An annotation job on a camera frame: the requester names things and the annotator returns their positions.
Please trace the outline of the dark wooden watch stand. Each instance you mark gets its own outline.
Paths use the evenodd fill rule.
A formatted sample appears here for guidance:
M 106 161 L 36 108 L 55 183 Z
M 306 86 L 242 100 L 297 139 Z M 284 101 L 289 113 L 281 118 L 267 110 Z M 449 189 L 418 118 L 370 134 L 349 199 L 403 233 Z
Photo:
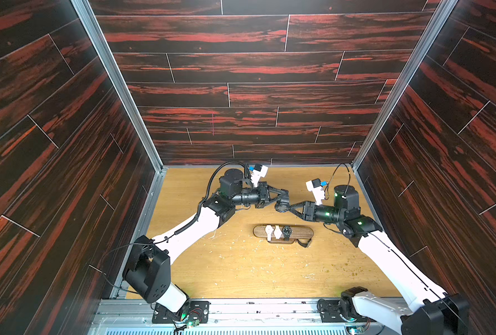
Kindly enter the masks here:
M 314 231 L 307 226 L 260 225 L 253 229 L 255 237 L 270 244 L 295 244 L 307 248 L 314 237 Z

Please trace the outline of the black watch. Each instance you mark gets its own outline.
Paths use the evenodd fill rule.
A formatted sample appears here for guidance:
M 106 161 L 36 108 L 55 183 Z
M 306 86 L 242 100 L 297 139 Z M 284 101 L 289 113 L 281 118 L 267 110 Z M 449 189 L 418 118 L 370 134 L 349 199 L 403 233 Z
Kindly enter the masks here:
M 292 235 L 292 227 L 291 226 L 284 226 L 282 229 L 282 236 L 284 241 L 289 241 Z
M 296 242 L 302 247 L 302 248 L 309 248 L 311 243 L 312 243 L 312 239 L 308 239 L 308 240 L 301 240 L 301 239 L 297 239 Z
M 290 199 L 288 196 L 277 198 L 275 202 L 275 210 L 280 213 L 288 212 L 290 209 Z

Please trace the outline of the white watch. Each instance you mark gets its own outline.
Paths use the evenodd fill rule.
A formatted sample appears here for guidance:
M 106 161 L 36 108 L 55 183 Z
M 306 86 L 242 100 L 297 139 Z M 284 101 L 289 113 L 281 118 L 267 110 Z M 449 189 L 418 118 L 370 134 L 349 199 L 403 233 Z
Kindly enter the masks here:
M 279 226 L 275 226 L 273 236 L 275 237 L 276 240 L 280 240 L 282 238 L 282 231 L 280 230 Z
M 273 238 L 273 232 L 274 232 L 274 228 L 273 226 L 271 225 L 267 225 L 265 227 L 265 232 L 266 232 L 266 238 L 267 238 L 267 241 L 268 242 L 271 242 L 272 241 L 272 238 Z

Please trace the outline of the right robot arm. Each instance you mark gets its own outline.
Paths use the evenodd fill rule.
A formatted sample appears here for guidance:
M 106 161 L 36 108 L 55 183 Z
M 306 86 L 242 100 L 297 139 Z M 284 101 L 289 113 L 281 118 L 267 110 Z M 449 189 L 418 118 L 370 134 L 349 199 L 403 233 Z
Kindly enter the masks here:
M 304 221 L 335 226 L 338 233 L 378 266 L 407 304 L 399 307 L 358 286 L 341 294 L 337 310 L 343 320 L 371 319 L 398 334 L 467 334 L 468 301 L 458 294 L 448 294 L 428 278 L 390 241 L 374 219 L 363 215 L 354 187 L 336 186 L 331 206 L 322 203 L 322 187 L 309 185 L 308 189 L 315 201 L 289 205 L 288 210 Z

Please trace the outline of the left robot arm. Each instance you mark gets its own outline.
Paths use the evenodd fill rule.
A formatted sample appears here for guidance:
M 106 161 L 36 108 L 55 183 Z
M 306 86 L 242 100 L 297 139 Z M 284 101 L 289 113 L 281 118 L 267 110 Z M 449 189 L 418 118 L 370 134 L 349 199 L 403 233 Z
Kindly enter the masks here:
M 266 166 L 249 167 L 239 162 L 219 178 L 220 187 L 206 187 L 196 213 L 166 233 L 139 237 L 131 245 L 122 278 L 148 304 L 158 304 L 182 319 L 188 313 L 189 295 L 171 281 L 171 266 L 177 258 L 205 235 L 222 227 L 239 206 L 265 208 L 275 205 L 288 212 L 289 194 L 262 179 Z

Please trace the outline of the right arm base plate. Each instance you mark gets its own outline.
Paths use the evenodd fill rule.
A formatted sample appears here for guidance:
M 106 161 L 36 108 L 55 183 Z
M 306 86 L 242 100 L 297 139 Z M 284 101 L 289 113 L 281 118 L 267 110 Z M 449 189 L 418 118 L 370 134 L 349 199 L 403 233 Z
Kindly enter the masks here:
M 371 321 L 369 318 L 359 315 L 353 311 L 349 300 L 341 302 L 340 298 L 330 300 L 319 299 L 316 304 L 316 308 L 323 323 L 367 323 Z

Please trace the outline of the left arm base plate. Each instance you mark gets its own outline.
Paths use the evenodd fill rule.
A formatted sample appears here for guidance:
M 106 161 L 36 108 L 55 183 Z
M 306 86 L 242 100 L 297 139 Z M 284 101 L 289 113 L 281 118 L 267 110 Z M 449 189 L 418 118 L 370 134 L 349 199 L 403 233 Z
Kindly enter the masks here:
M 152 324 L 181 324 L 197 326 L 208 322 L 210 302 L 205 300 L 188 300 L 177 312 L 172 312 L 156 303 L 152 316 Z

